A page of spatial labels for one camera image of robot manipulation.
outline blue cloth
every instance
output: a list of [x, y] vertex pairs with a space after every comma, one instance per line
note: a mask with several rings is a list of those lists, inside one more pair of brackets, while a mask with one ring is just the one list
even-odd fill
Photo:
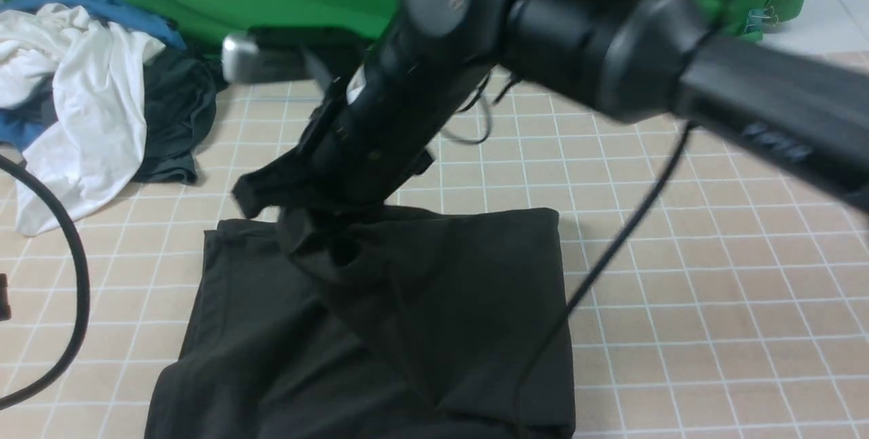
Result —
[[45, 126], [40, 121], [30, 121], [0, 109], [0, 143], [10, 143], [24, 152], [44, 131]]
[[167, 46], [178, 50], [187, 49], [184, 39], [165, 16], [146, 12], [122, 0], [11, 0], [0, 4], [0, 12], [16, 9], [19, 12], [36, 12], [48, 3], [59, 3], [68, 7], [84, 6], [91, 18], [115, 22], [134, 31], [142, 31]]

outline white tile floor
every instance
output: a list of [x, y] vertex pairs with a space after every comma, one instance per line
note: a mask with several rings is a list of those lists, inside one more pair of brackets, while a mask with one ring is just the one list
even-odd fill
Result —
[[869, 50], [869, 0], [806, 0], [800, 16], [771, 28], [764, 43], [812, 55]]

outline white grout line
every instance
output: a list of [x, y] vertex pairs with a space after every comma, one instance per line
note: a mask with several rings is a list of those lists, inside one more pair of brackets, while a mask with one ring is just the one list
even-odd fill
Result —
[[[519, 136], [519, 134], [521, 134], [521, 130], [519, 129], [519, 114], [516, 112], [515, 85], [512, 88], [510, 88], [510, 90], [506, 93], [506, 96], [504, 96], [502, 101], [506, 100], [508, 98], [510, 100], [510, 104], [513, 106], [513, 125], [516, 127], [515, 140], [519, 145], [519, 163], [521, 163], [521, 166], [522, 166], [522, 181], [525, 183], [524, 186], [521, 186], [519, 188], [525, 189], [525, 198], [528, 199], [528, 208], [531, 208], [531, 207], [534, 207], [534, 205], [531, 203], [531, 188], [528, 185], [528, 168], [525, 166], [525, 151], [524, 151], [524, 149], [522, 149], [522, 138]], [[494, 111], [492, 113], [493, 113], [492, 121], [497, 121], [497, 118], [496, 118], [497, 115], [494, 115]]]
[[127, 373], [128, 365], [130, 364], [130, 359], [133, 356], [133, 349], [136, 349], [136, 340], [139, 337], [139, 330], [142, 328], [142, 323], [144, 321], [145, 315], [148, 313], [148, 302], [150, 301], [151, 292], [153, 291], [154, 284], [156, 282], [156, 278], [158, 278], [160, 271], [160, 264], [162, 263], [162, 251], [166, 250], [166, 246], [168, 245], [168, 240], [170, 240], [170, 235], [172, 234], [172, 222], [177, 215], [178, 205], [181, 203], [181, 197], [178, 197], [174, 202], [174, 208], [172, 209], [172, 214], [170, 217], [170, 224], [166, 229], [166, 235], [164, 236], [164, 241], [162, 242], [162, 250], [161, 256], [158, 257], [158, 261], [156, 262], [156, 266], [154, 267], [154, 273], [151, 275], [151, 282], [148, 287], [148, 290], [145, 293], [145, 299], [142, 304], [142, 310], [139, 311], [139, 321], [136, 323], [136, 330], [133, 330], [133, 338], [130, 341], [130, 349], [127, 349], [127, 356], [124, 359], [124, 364], [121, 367], [121, 374], [118, 375], [117, 381], [115, 382], [115, 389], [112, 391], [111, 395], [111, 404], [109, 405], [109, 409], [106, 411], [105, 417], [103, 417], [103, 425], [100, 426], [99, 438], [102, 439], [103, 432], [105, 432], [106, 425], [109, 423], [109, 417], [111, 417], [112, 408], [115, 406], [115, 400], [117, 400], [118, 391], [121, 389], [121, 383], [124, 381], [124, 375]]
[[[686, 161], [691, 166], [691, 170], [695, 173], [695, 176], [696, 176], [697, 172], [695, 170], [695, 167], [693, 167], [693, 164], [691, 163], [691, 159], [686, 158]], [[704, 190], [702, 185], [701, 185], [701, 195], [703, 195], [703, 199], [705, 201], [707, 201], [707, 204], [708, 204], [707, 194], [705, 194], [705, 190]], [[751, 197], [749, 197], [747, 191], [745, 191], [745, 196], [748, 198], [749, 201], [751, 200]], [[720, 234], [721, 229], [718, 225], [718, 221], [715, 219], [713, 211], [709, 210], [709, 216], [711, 217], [711, 220], [713, 221], [715, 231], [717, 231]], [[760, 219], [758, 218], [756, 211], [754, 213], [754, 216], [758, 220], [758, 223], [760, 223]], [[727, 247], [726, 244], [724, 244], [724, 238], [721, 238], [721, 246], [724, 248], [724, 253], [727, 257], [727, 262], [730, 263], [730, 266], [735, 265], [735, 264], [733, 264], [733, 258], [730, 254], [730, 248]], [[739, 274], [735, 274], [735, 281], [736, 281], [736, 285], [739, 287], [739, 294], [741, 294], [742, 300], [745, 302], [745, 306], [748, 309], [748, 315], [750, 316], [750, 318], [752, 320], [752, 324], [754, 325], [754, 332], [757, 333], [758, 337], [763, 337], [763, 333], [760, 331], [760, 325], [758, 325], [757, 317], [754, 315], [754, 310], [752, 309], [751, 304], [748, 303], [749, 299], [747, 297], [747, 293], [745, 293], [745, 288], [742, 285], [742, 281], [741, 281], [741, 278], [739, 278]], [[789, 415], [789, 417], [791, 417], [791, 423], [795, 423], [797, 419], [796, 419], [796, 415], [794, 414], [794, 408], [792, 408], [791, 402], [790, 402], [790, 400], [788, 400], [788, 396], [785, 394], [785, 389], [784, 389], [784, 387], [781, 386], [781, 381], [779, 381], [779, 372], [778, 372], [778, 370], [776, 370], [773, 355], [769, 350], [769, 346], [766, 346], [766, 341], [760, 341], [760, 343], [761, 343], [761, 346], [763, 346], [764, 354], [766, 355], [766, 360], [770, 365], [770, 369], [773, 371], [773, 376], [776, 378], [776, 384], [778, 385], [779, 395], [781, 396], [781, 399], [785, 402], [785, 407], [788, 409], [788, 415]], [[800, 432], [799, 429], [797, 429], [797, 435], [798, 435], [798, 437], [800, 437], [800, 439], [802, 439], [802, 433]]]
[[[730, 164], [733, 165], [733, 169], [738, 174], [739, 170], [737, 170], [737, 168], [736, 168], [736, 163], [733, 163], [732, 157], [730, 157]], [[782, 278], [785, 280], [785, 286], [788, 287], [788, 294], [790, 294], [790, 296], [791, 296], [791, 303], [793, 303], [796, 306], [797, 312], [798, 312], [798, 314], [800, 314], [800, 319], [802, 320], [803, 325], [806, 326], [809, 337], [811, 338], [812, 343], [814, 344], [817, 355], [820, 356], [820, 360], [821, 360], [822, 364], [824, 365], [826, 372], [828, 372], [828, 375], [830, 377], [832, 377], [832, 375], [834, 374], [834, 373], [832, 373], [832, 367], [829, 365], [829, 362], [826, 361], [826, 356], [824, 355], [824, 351], [820, 347], [820, 344], [817, 343], [817, 339], [815, 339], [814, 332], [812, 331], [812, 326], [809, 324], [809, 321], [806, 318], [806, 314], [803, 311], [802, 305], [800, 305], [800, 303], [797, 301], [796, 292], [794, 292], [794, 288], [791, 285], [791, 281], [788, 279], [788, 275], [786, 275], [784, 269], [781, 268], [781, 262], [779, 260], [779, 255], [776, 254], [775, 248], [773, 247], [773, 244], [770, 241], [770, 237], [769, 237], [769, 235], [766, 234], [766, 229], [764, 228], [763, 223], [760, 222], [760, 215], [758, 214], [757, 209], [755, 209], [754, 205], [752, 205], [751, 197], [749, 197], [749, 195], [748, 195], [748, 189], [745, 188], [745, 183], [743, 183], [742, 181], [739, 181], [739, 184], [742, 186], [742, 189], [745, 192], [745, 196], [748, 197], [748, 205], [751, 208], [752, 213], [754, 213], [754, 217], [758, 222], [758, 226], [760, 227], [761, 234], [763, 234], [764, 239], [766, 239], [766, 246], [769, 249], [770, 253], [773, 255], [773, 260], [775, 261], [776, 265], [779, 266], [779, 272], [780, 272]], [[797, 201], [796, 201], [796, 198], [794, 197], [794, 193], [791, 192], [791, 188], [788, 186], [787, 183], [785, 183], [785, 189], [786, 189], [786, 191], [788, 191], [788, 194], [792, 198], [792, 201], [794, 201], [794, 203], [796, 203]], [[809, 227], [808, 222], [807, 222], [806, 217], [804, 216], [802, 210], [800, 209], [800, 206], [798, 206], [798, 204], [797, 204], [797, 213], [800, 214], [800, 219], [802, 220], [803, 225], [806, 225], [806, 227], [808, 229], [808, 227]], [[832, 274], [832, 271], [830, 270], [829, 264], [828, 264], [828, 262], [826, 262], [826, 257], [824, 256], [824, 252], [821, 249], [820, 244], [817, 243], [817, 239], [812, 234], [811, 230], [809, 230], [809, 235], [812, 238], [812, 241], [817, 249], [817, 252], [821, 256], [821, 260], [824, 263], [824, 266], [826, 267], [826, 269], [829, 272], [830, 278], [832, 278], [832, 281], [834, 281], [836, 288], [838, 288], [838, 293], [841, 294], [842, 297], [844, 297], [845, 294], [842, 291], [842, 288], [838, 286], [838, 281], [836, 281], [835, 275]], [[739, 287], [742, 288], [742, 282], [741, 282], [741, 278], [739, 278], [739, 275], [737, 275], [736, 281], [738, 282]], [[863, 329], [863, 326], [860, 324], [859, 318], [857, 318], [857, 315], [853, 311], [853, 308], [851, 308], [851, 304], [848, 303], [847, 300], [845, 300], [845, 305], [848, 307], [849, 311], [851, 312], [851, 318], [853, 318], [854, 321], [857, 322], [857, 325], [859, 325], [860, 331], [865, 334], [866, 331]], [[838, 383], [836, 383], [835, 380], [831, 380], [831, 384], [836, 392], [836, 396], [838, 398], [838, 401], [840, 402], [840, 404], [842, 405], [842, 408], [845, 411], [845, 415], [847, 416], [848, 420], [853, 421], [853, 417], [851, 416], [851, 411], [850, 411], [850, 408], [848, 407], [847, 400], [842, 395], [842, 392], [838, 387]], [[788, 408], [790, 408], [790, 401], [789, 401], [787, 396], [785, 396], [785, 403], [788, 403]], [[851, 424], [851, 427], [853, 428], [854, 434], [856, 436], [859, 436], [859, 430], [857, 430], [857, 426]]]
[[[488, 101], [488, 99], [481, 98], [480, 101]], [[484, 131], [486, 130], [486, 127], [485, 127], [485, 123], [486, 123], [485, 118], [486, 117], [482, 118], [483, 124], [481, 124], [480, 121], [481, 121], [481, 117], [486, 115], [486, 112], [482, 111], [482, 108], [481, 108], [479, 102], [476, 105], [474, 105], [474, 112], [476, 114], [475, 119], [476, 119], [477, 135], [481, 136], [482, 133], [484, 133]], [[494, 114], [490, 117], [490, 120], [492, 122], [490, 127], [492, 128], [492, 131], [494, 133]], [[483, 187], [483, 212], [488, 213], [488, 211], [489, 211], [489, 208], [488, 208], [488, 185], [486, 183], [486, 164], [483, 163], [483, 145], [482, 145], [482, 143], [479, 143], [477, 145], [477, 152], [480, 155], [480, 180], [481, 180], [480, 183]]]
[[[646, 145], [644, 145], [644, 143], [642, 142], [642, 137], [640, 137], [640, 131], [639, 131], [639, 129], [636, 129], [636, 126], [634, 126], [634, 130], [636, 130], [636, 132], [637, 132], [637, 140], [640, 142], [640, 146], [642, 146], [643, 154], [646, 154]], [[677, 133], [673, 137], [673, 142], [678, 142], [679, 138], [680, 138], [680, 134]], [[649, 170], [651, 170], [652, 173], [654, 173], [655, 170], [654, 170], [654, 167], [652, 167], [651, 160], [646, 158], [646, 161], [648, 161]], [[680, 160], [680, 165], [682, 165], [683, 163], [687, 163], [686, 159]], [[673, 173], [674, 176], [676, 176], [676, 172], [678, 172], [678, 170], [679, 170], [679, 166], [676, 167], [676, 171], [674, 171], [674, 173]], [[682, 254], [682, 248], [679, 247], [678, 241], [676, 240], [677, 239], [676, 226], [673, 225], [673, 220], [670, 219], [670, 214], [667, 211], [667, 209], [665, 209], [663, 193], [661, 193], [661, 197], [658, 200], [658, 202], [656, 203], [656, 205], [659, 205], [661, 207], [661, 211], [664, 213], [664, 219], [667, 221], [667, 226], [670, 230], [670, 235], [673, 236], [673, 244], [676, 247], [676, 254], [679, 256], [679, 261], [680, 261], [680, 263], [682, 263], [683, 268], [686, 268], [687, 264], [685, 263], [685, 256]], [[691, 290], [691, 297], [693, 298], [693, 300], [695, 300], [695, 302], [692, 304], [692, 306], [693, 306], [693, 308], [695, 308], [695, 311], [697, 312], [697, 315], [698, 315], [699, 319], [701, 320], [701, 325], [703, 327], [703, 333], [705, 334], [705, 337], [707, 337], [707, 342], [708, 342], [707, 346], [709, 347], [709, 350], [711, 352], [711, 356], [713, 356], [713, 360], [715, 362], [715, 368], [718, 371], [718, 375], [724, 384], [724, 393], [725, 393], [725, 396], [727, 398], [727, 405], [729, 405], [729, 407], [730, 407], [730, 414], [731, 414], [731, 417], [733, 418], [733, 423], [736, 424], [736, 426], [737, 426], [737, 431], [739, 432], [739, 437], [741, 437], [741, 439], [745, 439], [745, 432], [742, 430], [742, 427], [739, 426], [739, 416], [736, 414], [736, 406], [735, 406], [735, 403], [733, 403], [733, 396], [730, 393], [730, 387], [726, 383], [726, 379], [724, 377], [724, 369], [721, 367], [721, 359], [719, 358], [718, 352], [715, 349], [715, 346], [713, 344], [714, 341], [713, 341], [713, 338], [711, 337], [711, 331], [709, 330], [709, 325], [707, 324], [707, 320], [705, 319], [705, 316], [703, 315], [703, 311], [701, 309], [701, 304], [699, 303], [699, 298], [697, 297], [697, 291], [695, 290], [695, 284], [693, 284], [693, 281], [691, 279], [691, 275], [688, 274], [688, 271], [686, 269], [683, 269], [683, 274], [684, 274], [685, 279], [687, 281], [688, 288], [689, 288], [689, 290]], [[654, 308], [652, 305], [649, 304], [648, 298], [646, 298], [646, 287], [645, 287], [645, 284], [643, 283], [643, 279], [640, 277], [639, 271], [637, 271], [637, 282], [640, 285], [640, 290], [643, 293], [643, 303], [645, 303], [646, 308], [648, 308], [648, 309]], [[652, 319], [651, 313], [649, 313], [649, 320], [652, 322], [652, 328], [654, 328], [654, 320]], [[655, 334], [655, 341], [657, 341], [657, 340], [658, 340], [658, 337], [657, 337], [657, 334]], [[665, 372], [667, 372], [667, 382], [670, 383], [669, 371], [668, 371], [669, 364], [667, 364], [667, 359], [664, 358], [664, 353], [661, 349], [660, 344], [658, 346], [658, 353], [661, 355], [661, 362], [664, 365]], [[682, 435], [685, 435], [683, 424], [680, 423], [679, 426], [680, 426], [680, 429], [683, 430]]]
[[[869, 419], [857, 420], [856, 424], [869, 424]], [[744, 430], [763, 430], [763, 429], [790, 429], [793, 427], [799, 431], [800, 427], [838, 427], [850, 426], [848, 421], [807, 421], [806, 423], [753, 423], [743, 424]], [[685, 427], [686, 432], [724, 432], [737, 429], [737, 426], [714, 426], [714, 427]], [[652, 435], [652, 434], [679, 434], [682, 430], [678, 429], [634, 429], [629, 430], [628, 436], [632, 435]], [[574, 437], [596, 437], [596, 436], [616, 436], [622, 435], [620, 430], [600, 430], [589, 432], [574, 433]]]
[[[555, 112], [555, 105], [552, 103], [552, 96], [550, 96], [550, 98], [549, 98], [549, 106], [550, 106], [550, 108], [552, 108], [552, 112]], [[553, 115], [553, 121], [555, 122], [555, 133], [556, 133], [556, 135], [558, 135], [558, 132], [559, 132], [558, 121], [555, 121], [554, 115]], [[563, 160], [564, 146], [561, 143], [561, 137], [559, 137], [558, 147], [559, 147], [559, 150], [561, 151], [562, 165], [564, 166], [564, 176], [565, 176], [565, 179], [568, 180], [568, 185], [570, 185], [570, 170], [568, 170], [567, 161]], [[574, 217], [574, 223], [576, 225], [576, 231], [577, 231], [577, 234], [580, 235], [580, 250], [583, 251], [583, 261], [585, 262], [585, 265], [586, 265], [586, 272], [584, 272], [584, 274], [578, 279], [578, 281], [581, 284], [581, 282], [583, 282], [583, 278], [588, 276], [587, 272], [589, 272], [591, 270], [591, 262], [589, 261], [589, 251], [586, 250], [585, 239], [581, 235], [581, 234], [583, 234], [583, 227], [581, 227], [581, 225], [580, 225], [580, 219], [578, 219], [578, 215], [576, 212], [576, 200], [574, 198], [573, 189], [568, 189], [568, 193], [570, 195], [570, 206], [571, 206], [571, 208], [573, 208], [573, 217]], [[597, 322], [598, 322], [598, 331], [600, 333], [600, 342], [602, 342], [603, 354], [604, 354], [604, 357], [606, 359], [606, 366], [608, 366], [609, 380], [613, 386], [612, 395], [614, 395], [614, 398], [615, 398], [615, 407], [616, 407], [616, 411], [618, 413], [618, 423], [620, 423], [620, 425], [621, 425], [621, 430], [625, 431], [625, 430], [627, 430], [627, 423], [625, 421], [624, 410], [621, 407], [621, 397], [618, 396], [617, 389], [615, 389], [615, 386], [617, 384], [615, 381], [615, 366], [612, 365], [612, 356], [610, 355], [609, 346], [606, 345], [606, 334], [605, 334], [604, 328], [603, 328], [603, 318], [600, 315], [600, 306], [598, 306], [597, 296], [596, 296], [594, 290], [589, 291], [589, 296], [591, 297], [592, 306], [595, 309], [595, 318], [597, 319]], [[573, 297], [573, 294], [568, 294], [567, 297], [568, 298]]]

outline pile of clothes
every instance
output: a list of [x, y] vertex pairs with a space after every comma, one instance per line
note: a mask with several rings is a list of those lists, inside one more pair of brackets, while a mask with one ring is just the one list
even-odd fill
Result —
[[[130, 181], [192, 185], [193, 149], [227, 86], [198, 49], [171, 19], [121, 0], [0, 4], [0, 142], [75, 220]], [[56, 227], [19, 185], [16, 230]]]

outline black cable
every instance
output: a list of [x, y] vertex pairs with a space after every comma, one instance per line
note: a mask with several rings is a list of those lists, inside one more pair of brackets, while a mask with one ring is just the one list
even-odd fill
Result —
[[664, 167], [664, 171], [661, 173], [661, 176], [658, 178], [658, 181], [655, 182], [655, 185], [652, 187], [651, 191], [648, 192], [646, 198], [643, 199], [642, 204], [634, 210], [630, 220], [627, 221], [624, 228], [621, 229], [621, 232], [618, 233], [616, 238], [612, 240], [609, 247], [606, 248], [606, 252], [603, 256], [600, 257], [598, 262], [595, 264], [595, 268], [591, 270], [589, 275], [581, 282], [580, 287], [574, 292], [574, 296], [570, 298], [568, 305], [565, 306], [564, 311], [561, 315], [556, 319], [555, 325], [552, 325], [552, 328], [546, 333], [546, 337], [540, 341], [540, 345], [531, 353], [530, 358], [528, 358], [527, 362], [522, 366], [521, 371], [519, 371], [519, 380], [516, 381], [516, 386], [513, 389], [513, 427], [515, 428], [516, 436], [519, 438], [527, 438], [528, 433], [525, 430], [524, 426], [521, 423], [521, 393], [522, 387], [525, 386], [525, 382], [528, 380], [528, 377], [531, 375], [531, 371], [534, 369], [534, 366], [537, 365], [537, 361], [539, 361], [540, 357], [546, 351], [547, 347], [552, 344], [553, 339], [555, 339], [556, 334], [559, 333], [561, 328], [567, 324], [568, 318], [570, 318], [570, 314], [574, 312], [577, 305], [580, 304], [580, 301], [583, 297], [589, 293], [592, 285], [595, 284], [600, 274], [603, 273], [603, 270], [606, 269], [606, 266], [612, 260], [612, 257], [615, 257], [615, 254], [620, 250], [621, 246], [624, 245], [627, 238], [631, 236], [634, 229], [640, 225], [643, 217], [646, 216], [649, 209], [651, 209], [652, 205], [655, 201], [660, 197], [661, 192], [664, 191], [664, 186], [667, 186], [667, 182], [670, 181], [670, 178], [673, 177], [674, 171], [676, 171], [676, 167], [679, 165], [679, 160], [682, 159], [682, 154], [685, 152], [685, 147], [688, 142], [688, 137], [691, 136], [691, 131], [695, 128], [695, 125], [689, 121], [685, 124], [684, 129], [682, 130], [682, 137], [680, 137], [679, 142], [677, 142], [676, 148], [673, 150], [673, 154], [671, 154], [670, 160], [667, 163], [667, 167]]
[[483, 133], [483, 136], [479, 139], [465, 139], [465, 137], [456, 136], [453, 132], [450, 132], [447, 129], [441, 129], [441, 135], [447, 137], [453, 142], [460, 143], [461, 145], [481, 145], [492, 136], [492, 130], [494, 130], [494, 118], [492, 117], [492, 108], [489, 105], [486, 98], [478, 98], [482, 104], [483, 115], [486, 121], [486, 131]]
[[57, 223], [60, 225], [66, 242], [69, 244], [69, 252], [72, 254], [72, 263], [75, 267], [75, 324], [72, 327], [72, 336], [69, 337], [69, 343], [55, 365], [45, 375], [18, 390], [18, 392], [0, 398], [0, 411], [3, 411], [3, 409], [18, 405], [18, 403], [24, 402], [45, 390], [57, 378], [61, 377], [63, 372], [72, 364], [75, 355], [81, 349], [81, 344], [84, 343], [84, 335], [88, 329], [90, 278], [88, 276], [88, 260], [84, 254], [84, 245], [81, 244], [81, 238], [78, 235], [78, 231], [75, 230], [75, 223], [69, 217], [66, 209], [63, 208], [63, 204], [35, 176], [2, 155], [0, 155], [0, 170], [6, 171], [24, 186], [31, 189], [49, 207], [49, 210], [52, 211], [52, 214], [57, 219]]

